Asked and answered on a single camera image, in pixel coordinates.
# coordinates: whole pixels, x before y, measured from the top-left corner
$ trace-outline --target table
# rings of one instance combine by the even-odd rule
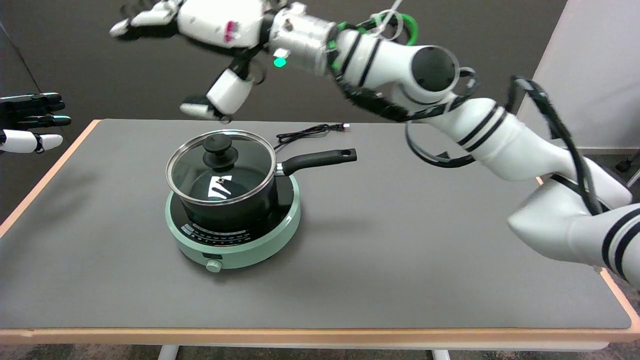
[[[311,124],[233,126],[273,141]],[[509,232],[535,181],[430,167],[399,124],[285,147],[281,160],[355,147],[358,161],[296,173],[303,220],[290,244],[207,273],[163,225],[164,166],[217,128],[92,122],[0,226],[0,342],[593,350],[640,338],[605,270],[545,259]]]

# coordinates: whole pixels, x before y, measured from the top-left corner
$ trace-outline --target glass lid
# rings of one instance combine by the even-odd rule
[[[169,186],[183,200],[224,205],[246,199],[273,177],[271,144],[243,130],[218,130],[182,145],[167,164]]]

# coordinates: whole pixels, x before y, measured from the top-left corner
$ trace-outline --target lid rim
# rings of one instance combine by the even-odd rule
[[[190,197],[189,195],[186,195],[185,193],[180,191],[178,189],[178,187],[175,185],[175,183],[173,182],[173,177],[172,177],[173,168],[174,168],[175,164],[177,163],[178,159],[180,159],[182,157],[182,155],[184,155],[188,151],[190,151],[190,150],[198,147],[199,145],[201,145],[202,142],[207,137],[209,137],[211,135],[215,135],[215,134],[225,134],[225,135],[229,135],[229,136],[234,136],[234,135],[235,136],[240,136],[240,137],[247,138],[248,140],[251,140],[251,141],[254,141],[254,142],[257,142],[257,143],[261,144],[269,152],[269,157],[271,158],[271,166],[270,166],[270,168],[272,169],[271,173],[268,174],[267,176],[265,176],[265,178],[262,180],[262,182],[260,184],[258,184],[255,188],[249,190],[248,192],[246,192],[246,193],[244,193],[244,194],[242,194],[242,195],[240,195],[238,197],[234,197],[233,199],[227,199],[227,200],[221,200],[221,201],[200,200],[200,199],[196,199],[194,197]],[[246,131],[246,130],[222,129],[222,130],[209,131],[208,133],[200,134],[200,135],[188,140],[184,144],[180,145],[180,147],[178,147],[178,149],[171,155],[171,157],[169,158],[169,162],[166,164],[165,176],[166,176],[166,182],[169,184],[169,188],[171,189],[171,191],[173,193],[178,195],[181,200],[184,200],[186,202],[189,202],[189,203],[192,203],[192,204],[195,204],[195,205],[224,206],[224,205],[229,205],[229,204],[234,204],[234,203],[237,203],[237,202],[241,202],[241,201],[246,200],[246,199],[254,196],[255,194],[259,193],[273,179],[275,167],[276,167],[276,153],[273,150],[273,147],[271,146],[271,144],[265,138],[261,137],[260,135],[255,134],[255,133],[252,133],[250,131]]]

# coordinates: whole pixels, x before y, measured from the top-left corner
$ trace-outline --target pot lid knob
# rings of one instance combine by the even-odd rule
[[[230,170],[238,160],[238,151],[231,145],[232,141],[229,135],[214,134],[207,137],[202,144],[206,151],[202,156],[202,161],[218,172]]]
[[[207,152],[213,154],[224,153],[231,147],[231,136],[226,134],[211,135],[204,140],[202,146]]]

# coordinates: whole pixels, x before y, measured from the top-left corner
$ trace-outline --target gray wall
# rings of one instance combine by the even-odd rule
[[[118,43],[108,35],[120,20],[123,0],[4,0],[0,21],[44,91],[63,95],[74,139],[93,119],[184,119],[186,95],[204,94],[229,59],[188,46],[180,38]],[[315,0],[312,15],[359,22],[388,8],[391,0]],[[478,96],[504,101],[509,76],[533,76],[564,7],[560,0],[406,0],[402,12],[420,26],[420,44],[438,44],[475,68]],[[35,91],[2,39],[2,94]],[[263,58],[269,65],[270,60]],[[254,89],[238,120],[375,122],[342,99],[329,79],[291,67],[269,67],[267,81]],[[64,149],[43,156],[0,156],[2,207],[12,209]],[[29,163],[32,170],[18,170]]]
[[[569,0],[535,80],[582,148],[640,147],[640,1]],[[542,119],[532,103],[518,116]]]

